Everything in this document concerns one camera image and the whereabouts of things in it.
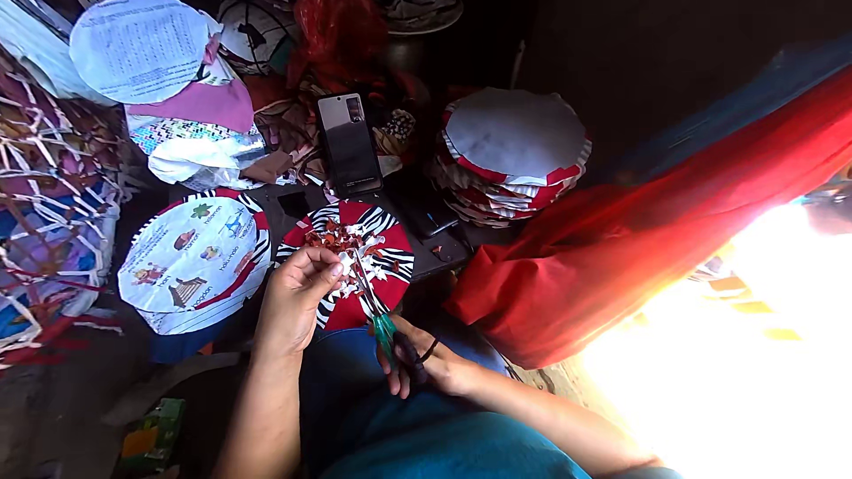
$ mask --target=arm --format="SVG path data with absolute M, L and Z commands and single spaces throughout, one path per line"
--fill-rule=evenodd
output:
M 299 465 L 299 372 L 314 335 L 316 308 L 343 266 L 322 248 L 302 248 L 269 279 L 255 348 L 217 479 L 291 476 Z
M 401 317 L 392 319 L 420 355 L 434 341 L 432 335 Z M 392 372 L 383 355 L 379 355 L 379 362 L 388 374 L 391 393 L 407 397 L 410 385 L 405 371 Z M 567 399 L 465 360 L 443 344 L 438 344 L 423 366 L 435 385 L 448 395 L 464 397 L 535 429 L 592 476 L 662 465 L 650 451 L 605 418 Z

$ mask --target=circular paper fan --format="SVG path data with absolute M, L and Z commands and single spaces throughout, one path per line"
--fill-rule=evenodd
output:
M 256 290 L 269 249 L 266 215 L 251 198 L 227 188 L 192 194 L 160 211 L 133 238 L 118 289 L 155 332 L 195 331 L 211 324 L 207 308 L 226 299 L 233 306 Z M 196 311 L 208 320 L 186 314 Z
M 380 300 L 380 307 L 389 312 L 400 302 L 412 279 L 414 254 L 402 225 L 378 206 L 341 201 L 309 213 L 285 235 L 275 261 L 283 263 L 305 245 L 329 247 L 334 244 L 330 247 L 333 251 L 351 246 L 351 242 L 341 245 L 342 241 L 351 239 L 346 233 L 347 229 L 357 230 L 364 245 L 376 242 L 378 238 L 383 239 L 366 248 L 363 263 L 372 289 Z M 370 314 L 354 272 L 348 267 L 352 260 L 352 249 L 344 253 L 344 264 L 347 267 L 343 273 L 348 284 L 338 291 L 329 292 L 317 308 L 317 324 L 326 330 L 363 326 Z

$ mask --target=teal shirt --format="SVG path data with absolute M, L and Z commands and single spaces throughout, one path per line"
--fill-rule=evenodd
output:
M 432 391 L 421 391 L 405 401 L 386 391 L 372 395 L 347 416 L 327 447 L 331 465 L 320 468 L 323 479 L 589 479 L 577 463 L 535 430 Z M 665 468 L 631 474 L 620 479 L 682 479 Z

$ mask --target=scissor blade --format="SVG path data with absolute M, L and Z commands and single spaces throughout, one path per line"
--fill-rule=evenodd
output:
M 378 316 L 382 312 L 379 310 L 378 305 L 375 302 L 375 296 L 373 295 L 370 280 L 367 279 L 366 272 L 364 271 L 364 265 L 361 263 L 361 260 L 357 254 L 355 255 L 355 260 L 358 263 L 358 268 L 355 269 L 355 278 L 358 279 L 359 286 L 361 286 L 361 289 L 364 290 L 365 300 L 367 301 L 367 308 L 370 309 L 370 312 L 373 316 Z

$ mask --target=stack of paper fans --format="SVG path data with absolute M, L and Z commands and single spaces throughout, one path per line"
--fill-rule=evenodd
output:
M 428 173 L 459 216 L 505 228 L 573 188 L 591 141 L 557 94 L 486 88 L 446 107 Z

